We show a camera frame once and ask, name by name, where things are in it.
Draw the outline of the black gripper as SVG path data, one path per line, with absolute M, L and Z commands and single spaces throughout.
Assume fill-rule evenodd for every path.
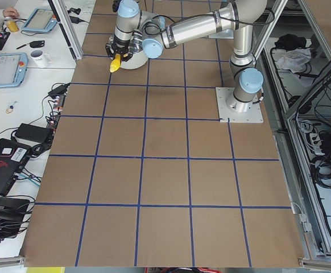
M 116 54 L 120 54 L 122 57 L 123 62 L 129 61 L 134 53 L 133 48 L 129 48 L 130 46 L 130 41 L 123 41 L 123 40 L 113 40 L 112 42 L 109 41 L 108 43 L 105 44 L 105 50 L 110 58 L 114 58 Z

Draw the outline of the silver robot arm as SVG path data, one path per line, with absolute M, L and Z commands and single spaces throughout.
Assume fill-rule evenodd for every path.
M 235 88 L 228 95 L 226 105 L 236 113 L 245 113 L 255 104 L 263 84 L 262 74 L 252 67 L 255 60 L 252 43 L 253 27 L 266 7 L 266 1 L 227 1 L 218 10 L 166 25 L 164 16 L 141 10 L 137 1 L 115 1 L 115 30 L 105 45 L 111 58 L 110 72 L 119 70 L 122 63 L 135 55 L 155 59 L 164 49 L 230 30 L 233 32 L 230 69 Z

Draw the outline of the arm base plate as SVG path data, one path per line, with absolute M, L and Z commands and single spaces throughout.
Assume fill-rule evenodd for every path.
M 234 39 L 234 32 L 232 29 L 221 31 L 208 36 L 210 39 Z
M 262 111 L 255 93 L 251 102 L 239 102 L 234 98 L 234 88 L 216 87 L 216 98 L 220 122 L 263 123 Z

